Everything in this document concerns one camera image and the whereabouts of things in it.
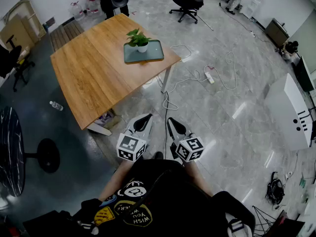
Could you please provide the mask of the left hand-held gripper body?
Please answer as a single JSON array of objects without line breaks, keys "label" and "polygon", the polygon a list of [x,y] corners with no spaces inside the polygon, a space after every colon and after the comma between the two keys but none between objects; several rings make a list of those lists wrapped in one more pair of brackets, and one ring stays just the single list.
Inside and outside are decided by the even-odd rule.
[{"label": "left hand-held gripper body", "polygon": [[127,129],[121,133],[116,145],[117,156],[121,159],[135,162],[145,152],[149,144],[149,133]]}]

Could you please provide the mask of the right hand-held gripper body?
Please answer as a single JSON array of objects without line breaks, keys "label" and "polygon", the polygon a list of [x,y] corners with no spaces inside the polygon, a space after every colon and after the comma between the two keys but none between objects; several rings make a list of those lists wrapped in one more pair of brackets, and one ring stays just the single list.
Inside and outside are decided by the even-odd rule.
[{"label": "right hand-held gripper body", "polygon": [[202,139],[196,136],[195,133],[174,140],[170,146],[173,158],[180,158],[183,162],[191,162],[200,158],[204,149]]}]

